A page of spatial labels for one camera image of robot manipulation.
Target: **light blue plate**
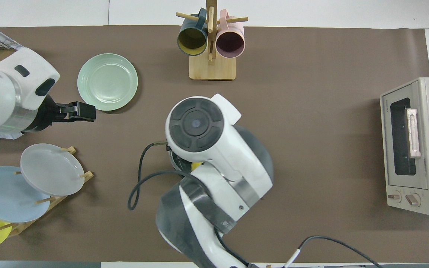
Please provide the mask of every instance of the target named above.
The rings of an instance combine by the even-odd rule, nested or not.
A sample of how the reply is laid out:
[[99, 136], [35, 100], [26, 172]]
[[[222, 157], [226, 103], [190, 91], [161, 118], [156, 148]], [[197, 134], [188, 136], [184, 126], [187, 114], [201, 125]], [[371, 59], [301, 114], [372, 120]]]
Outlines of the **light blue plate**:
[[50, 202], [34, 202], [49, 198], [29, 185], [15, 166], [0, 166], [0, 220], [23, 223], [38, 219], [49, 208]]
[[82, 66], [77, 87], [82, 99], [97, 110], [116, 110], [124, 107], [135, 95], [137, 71], [120, 55], [100, 54]]

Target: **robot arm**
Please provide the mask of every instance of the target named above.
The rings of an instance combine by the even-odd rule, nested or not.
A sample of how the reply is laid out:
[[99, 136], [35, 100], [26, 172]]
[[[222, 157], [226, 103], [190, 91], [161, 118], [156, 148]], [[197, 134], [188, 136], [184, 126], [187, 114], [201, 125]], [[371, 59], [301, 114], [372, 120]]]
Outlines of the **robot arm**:
[[29, 48], [20, 47], [0, 61], [0, 133], [35, 132], [52, 122], [93, 122], [92, 105], [53, 102], [48, 93], [58, 79], [54, 67]]
[[273, 167], [264, 146], [234, 125], [239, 111], [221, 95], [191, 97], [168, 115], [169, 147], [190, 162], [203, 162], [166, 193], [157, 212], [163, 238], [196, 265], [246, 267], [217, 234], [236, 222], [272, 187]]

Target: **white cable connector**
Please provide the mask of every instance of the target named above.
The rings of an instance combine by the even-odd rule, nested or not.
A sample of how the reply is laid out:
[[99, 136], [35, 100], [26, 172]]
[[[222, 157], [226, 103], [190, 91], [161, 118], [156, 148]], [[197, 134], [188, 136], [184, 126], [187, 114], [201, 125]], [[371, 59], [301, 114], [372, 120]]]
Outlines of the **white cable connector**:
[[289, 265], [291, 265], [294, 262], [295, 258], [297, 258], [297, 256], [299, 256], [300, 252], [301, 252], [301, 250], [299, 248], [297, 248], [297, 250], [294, 252], [292, 257], [284, 264], [284, 266], [282, 266], [282, 268], [289, 267]]

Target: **mug handle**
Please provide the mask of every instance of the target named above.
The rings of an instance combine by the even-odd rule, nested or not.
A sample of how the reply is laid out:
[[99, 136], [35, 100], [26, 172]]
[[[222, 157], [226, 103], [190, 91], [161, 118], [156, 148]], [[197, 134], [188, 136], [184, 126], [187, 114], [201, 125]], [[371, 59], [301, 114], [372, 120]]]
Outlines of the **mug handle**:
[[220, 13], [221, 13], [221, 16], [219, 18], [219, 23], [221, 24], [221, 26], [223, 28], [229, 29], [228, 22], [226, 21], [229, 18], [228, 10], [227, 9], [223, 9], [223, 10], [221, 10]]
[[196, 23], [196, 28], [202, 29], [205, 22], [206, 22], [206, 9], [201, 7], [201, 9], [199, 9], [199, 12], [198, 12], [198, 22]]

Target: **black cable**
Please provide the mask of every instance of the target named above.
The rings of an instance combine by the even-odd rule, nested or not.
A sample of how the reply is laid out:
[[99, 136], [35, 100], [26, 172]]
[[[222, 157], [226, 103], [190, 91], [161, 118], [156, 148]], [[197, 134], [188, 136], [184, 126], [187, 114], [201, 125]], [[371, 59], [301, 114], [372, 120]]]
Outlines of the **black cable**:
[[362, 256], [363, 258], [367, 259], [369, 262], [373, 263], [376, 267], [383, 268], [383, 266], [379, 265], [378, 263], [376, 263], [376, 261], [373, 261], [370, 257], [366, 256], [364, 253], [362, 253], [361, 251], [357, 250], [356, 248], [354, 248], [354, 247], [352, 247], [352, 246], [350, 246], [350, 245], [348, 245], [348, 244], [346, 244], [346, 243], [344, 243], [344, 242], [342, 242], [340, 240], [333, 239], [333, 238], [328, 237], [328, 236], [309, 236], [308, 238], [304, 239], [304, 241], [302, 241], [302, 243], [298, 247], [298, 250], [300, 251], [305, 246], [305, 244], [308, 241], [312, 240], [312, 239], [326, 239], [326, 240], [330, 240], [330, 241], [333, 241], [335, 243], [338, 243], [338, 244], [340, 244], [342, 246], [345, 246], [347, 248], [350, 248], [352, 251], [358, 253], [360, 256]]
[[219, 235], [219, 232], [214, 229], [214, 233], [216, 234], [216, 237], [218, 238], [219, 242], [221, 243], [221, 246], [234, 258], [238, 259], [238, 261], [242, 262], [246, 267], [249, 265], [249, 263], [244, 260], [241, 256], [239, 256], [236, 252], [232, 251], [226, 244], [224, 244], [224, 241], [222, 240], [221, 236]]
[[133, 187], [133, 190], [131, 190], [130, 196], [128, 198], [128, 209], [129, 210], [134, 210], [135, 207], [138, 204], [138, 200], [135, 200], [135, 203], [133, 205], [131, 205], [131, 200], [132, 200], [133, 195], [135, 194], [135, 192], [137, 192], [137, 191], [139, 192], [140, 191], [140, 186], [143, 183], [145, 183], [146, 181], [148, 181], [149, 179], [151, 179], [153, 177], [156, 177], [158, 175], [163, 175], [163, 174], [177, 174], [177, 175], [182, 175], [182, 176], [188, 177], [188, 178], [190, 178], [192, 180], [195, 180], [195, 181], [197, 181], [200, 184], [200, 186], [208, 194], [208, 197], [212, 198], [211, 193], [209, 192], [208, 187], [202, 181], [200, 181], [198, 178], [196, 178], [195, 176], [191, 175], [190, 173], [187, 173], [187, 172], [184, 172], [184, 171], [181, 171], [181, 170], [175, 170], [175, 169], [173, 169], [173, 170], [161, 170], [161, 171], [157, 171], [155, 173], [151, 173], [150, 175], [146, 176], [145, 178], [143, 178], [143, 180], [139, 181], [137, 183], [137, 185], [135, 185], [135, 187]]
[[[137, 178], [137, 183], [140, 182], [141, 180], [141, 164], [143, 163], [143, 158], [145, 157], [145, 154], [147, 153], [148, 149], [150, 149], [152, 146], [158, 146], [158, 145], [165, 145], [167, 144], [167, 142], [158, 142], [158, 143], [152, 143], [152, 144], [148, 144], [147, 147], [145, 147], [145, 149], [143, 150], [143, 152], [141, 153], [140, 156], [140, 162], [138, 163], [138, 178]], [[129, 210], [134, 210], [137, 203], [138, 203], [138, 199], [140, 198], [140, 187], [138, 187], [138, 189], [136, 190], [137, 195], [135, 197], [135, 203], [132, 206], [131, 205], [131, 199], [133, 198], [133, 194], [130, 195], [130, 198], [128, 200], [128, 209]]]

